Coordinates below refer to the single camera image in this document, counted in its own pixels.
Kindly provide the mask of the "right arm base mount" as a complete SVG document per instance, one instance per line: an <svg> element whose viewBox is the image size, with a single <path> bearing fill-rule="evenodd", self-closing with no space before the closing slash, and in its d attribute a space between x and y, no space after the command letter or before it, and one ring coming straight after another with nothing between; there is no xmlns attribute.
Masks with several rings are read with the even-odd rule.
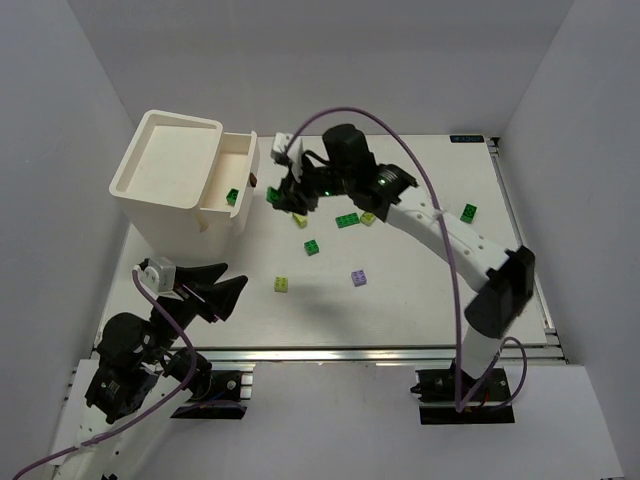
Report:
<svg viewBox="0 0 640 480"><path fill-rule="evenodd" d="M428 426L514 424L513 407L506 404L511 397L503 368L494 369L487 380L464 402L474 385L463 377L461 400L464 407L455 408L454 368L416 371L416 383L410 388L419 404L420 423Z"/></svg>

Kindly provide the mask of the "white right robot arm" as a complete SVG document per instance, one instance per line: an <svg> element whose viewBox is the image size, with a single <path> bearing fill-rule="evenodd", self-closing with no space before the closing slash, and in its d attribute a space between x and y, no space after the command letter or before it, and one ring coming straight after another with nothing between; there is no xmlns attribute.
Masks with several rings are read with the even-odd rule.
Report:
<svg viewBox="0 0 640 480"><path fill-rule="evenodd" d="M466 325L455 365L464 380L480 379L533 296L533 252L525 246L502 247L435 207L413 176L397 165L377 163L364 133L354 125L329 129L322 142L325 160L291 134L275 136L271 157L288 173L274 208L306 215L316 209L320 197L345 195L360 210L454 263L457 277L475 293L464 309Z"/></svg>

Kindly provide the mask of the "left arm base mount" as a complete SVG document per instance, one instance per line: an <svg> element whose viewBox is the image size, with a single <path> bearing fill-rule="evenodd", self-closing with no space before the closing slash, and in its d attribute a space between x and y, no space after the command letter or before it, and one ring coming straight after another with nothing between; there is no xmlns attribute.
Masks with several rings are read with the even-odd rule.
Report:
<svg viewBox="0 0 640 480"><path fill-rule="evenodd" d="M249 364L214 364L208 388L180 406L172 419L242 420L252 395L253 367Z"/></svg>

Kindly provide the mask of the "green upside-down 2x3 lego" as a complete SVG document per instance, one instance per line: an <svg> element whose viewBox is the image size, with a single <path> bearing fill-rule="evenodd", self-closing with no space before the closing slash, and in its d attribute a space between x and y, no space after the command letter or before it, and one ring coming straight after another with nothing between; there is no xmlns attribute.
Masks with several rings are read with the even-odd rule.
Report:
<svg viewBox="0 0 640 480"><path fill-rule="evenodd" d="M278 189L269 186L266 190L266 200L272 204L275 205L281 198L281 193Z"/></svg>

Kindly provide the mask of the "green upside-down 2x2 lego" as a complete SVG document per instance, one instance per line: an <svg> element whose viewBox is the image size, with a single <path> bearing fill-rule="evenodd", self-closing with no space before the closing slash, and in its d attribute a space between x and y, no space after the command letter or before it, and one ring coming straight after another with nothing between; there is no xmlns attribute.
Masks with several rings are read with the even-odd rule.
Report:
<svg viewBox="0 0 640 480"><path fill-rule="evenodd" d="M236 188L231 188L225 197L227 204L230 206L234 206L237 202L238 196L239 190Z"/></svg>

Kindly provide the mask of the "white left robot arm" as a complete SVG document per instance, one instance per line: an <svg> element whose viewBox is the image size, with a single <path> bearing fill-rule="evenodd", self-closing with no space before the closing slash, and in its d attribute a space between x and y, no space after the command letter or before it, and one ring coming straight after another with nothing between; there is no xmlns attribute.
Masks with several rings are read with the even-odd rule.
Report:
<svg viewBox="0 0 640 480"><path fill-rule="evenodd" d="M130 479L169 420L244 417L242 372L214 369L186 336L196 319L214 324L231 316L248 278L225 278L227 268L178 267L164 258L133 268L150 313L122 312L105 323L77 442L53 478Z"/></svg>

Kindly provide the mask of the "green 2x2 lego brick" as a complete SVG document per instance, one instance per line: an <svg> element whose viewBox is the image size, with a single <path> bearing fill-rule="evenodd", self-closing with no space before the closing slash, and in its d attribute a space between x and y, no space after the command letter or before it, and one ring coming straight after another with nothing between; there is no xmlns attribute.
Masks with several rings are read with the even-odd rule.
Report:
<svg viewBox="0 0 640 480"><path fill-rule="evenodd" d="M308 256L313 256L315 254L318 254L320 251L319 245L314 239L306 241L304 243L304 249Z"/></svg>

